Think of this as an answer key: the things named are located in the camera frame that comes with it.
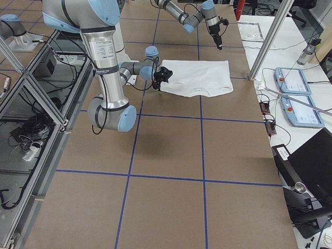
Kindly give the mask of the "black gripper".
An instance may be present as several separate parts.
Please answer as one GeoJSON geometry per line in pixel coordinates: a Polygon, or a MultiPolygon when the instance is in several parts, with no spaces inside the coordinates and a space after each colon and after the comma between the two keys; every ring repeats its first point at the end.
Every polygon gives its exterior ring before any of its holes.
{"type": "Polygon", "coordinates": [[[158,72],[154,73],[152,87],[160,90],[162,82],[169,82],[169,78],[173,75],[173,71],[162,66],[158,72]]]}
{"type": "Polygon", "coordinates": [[[228,19],[223,19],[221,17],[213,17],[209,19],[209,34],[214,38],[214,43],[217,49],[222,50],[222,38],[219,35],[220,24],[225,26],[229,25],[228,19]]]}

